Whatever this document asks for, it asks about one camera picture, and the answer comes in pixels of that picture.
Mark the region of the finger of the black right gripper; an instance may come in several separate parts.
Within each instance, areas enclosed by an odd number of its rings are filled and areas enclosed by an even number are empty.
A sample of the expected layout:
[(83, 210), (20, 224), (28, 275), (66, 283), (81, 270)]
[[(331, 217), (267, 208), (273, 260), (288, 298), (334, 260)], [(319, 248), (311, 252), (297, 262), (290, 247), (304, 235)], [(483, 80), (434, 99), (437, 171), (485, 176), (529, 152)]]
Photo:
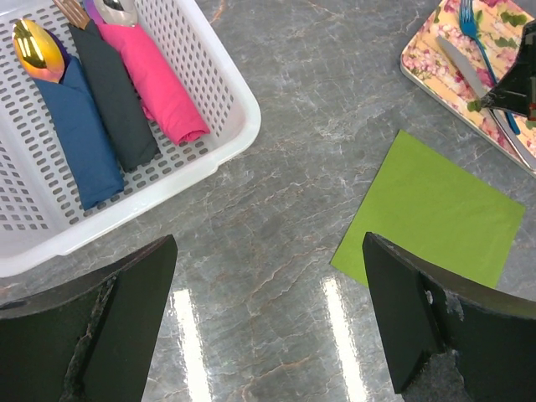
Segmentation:
[(535, 121), (535, 21), (524, 25), (517, 57), (500, 81), (480, 98), (483, 108), (510, 111)]

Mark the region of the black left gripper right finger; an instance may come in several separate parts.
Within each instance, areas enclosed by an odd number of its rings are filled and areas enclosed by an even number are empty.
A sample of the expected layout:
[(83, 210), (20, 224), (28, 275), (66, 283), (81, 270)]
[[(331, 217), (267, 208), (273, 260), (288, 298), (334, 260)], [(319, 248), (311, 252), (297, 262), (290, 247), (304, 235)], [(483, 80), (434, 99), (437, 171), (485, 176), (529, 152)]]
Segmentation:
[(368, 288), (394, 392), (438, 358), (472, 401), (535, 399), (535, 303), (480, 285), (384, 237), (363, 240)]

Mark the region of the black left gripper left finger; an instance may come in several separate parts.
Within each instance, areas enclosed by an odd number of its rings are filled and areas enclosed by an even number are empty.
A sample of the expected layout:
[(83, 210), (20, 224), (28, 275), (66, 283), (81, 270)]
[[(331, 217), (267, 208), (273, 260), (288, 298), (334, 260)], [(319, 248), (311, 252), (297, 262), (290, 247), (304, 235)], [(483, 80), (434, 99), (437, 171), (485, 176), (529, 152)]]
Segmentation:
[(1, 306), (3, 401), (139, 401), (178, 254), (167, 235)]

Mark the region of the silver table knife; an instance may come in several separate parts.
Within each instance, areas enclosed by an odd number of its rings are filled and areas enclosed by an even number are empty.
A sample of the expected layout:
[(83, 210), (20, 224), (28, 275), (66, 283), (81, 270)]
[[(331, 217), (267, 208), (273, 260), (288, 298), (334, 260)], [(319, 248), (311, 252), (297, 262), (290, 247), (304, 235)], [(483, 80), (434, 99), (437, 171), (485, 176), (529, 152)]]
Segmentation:
[[(477, 98), (482, 98), (486, 93), (486, 88), (479, 79), (476, 70), (471, 65), (468, 58), (462, 54), (453, 44), (444, 39), (440, 35), (436, 37), (436, 42), (441, 49), (446, 53), (449, 60), (457, 67), (461, 72), (461, 75), (473, 89)], [(512, 131), (508, 122), (501, 115), (500, 112), (489, 109), (492, 119), (497, 124), (497, 127), (501, 129), (502, 133), (508, 140), (508, 143), (512, 146), (514, 151), (518, 154), (525, 166), (531, 171), (535, 171), (535, 156), (522, 144), (517, 135)]]

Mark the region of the blue metallic fork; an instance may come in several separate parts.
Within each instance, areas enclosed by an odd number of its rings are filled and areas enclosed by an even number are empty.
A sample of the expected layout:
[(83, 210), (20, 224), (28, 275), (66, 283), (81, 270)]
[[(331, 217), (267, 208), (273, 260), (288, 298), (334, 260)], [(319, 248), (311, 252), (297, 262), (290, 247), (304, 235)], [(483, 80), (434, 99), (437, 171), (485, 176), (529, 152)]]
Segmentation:
[(489, 76), (486, 87), (497, 84), (513, 65), (523, 26), (531, 19), (513, 1), (460, 1), (459, 27), (480, 53)]

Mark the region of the green paper napkin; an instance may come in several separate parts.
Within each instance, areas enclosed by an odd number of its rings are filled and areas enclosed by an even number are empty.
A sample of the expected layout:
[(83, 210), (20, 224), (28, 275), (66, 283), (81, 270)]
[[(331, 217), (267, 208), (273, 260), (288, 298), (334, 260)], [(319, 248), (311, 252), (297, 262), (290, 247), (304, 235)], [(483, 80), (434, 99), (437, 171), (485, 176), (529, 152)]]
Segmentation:
[(331, 264), (367, 282), (362, 244), (372, 232), (421, 259), (495, 287), (525, 208), (399, 131)]

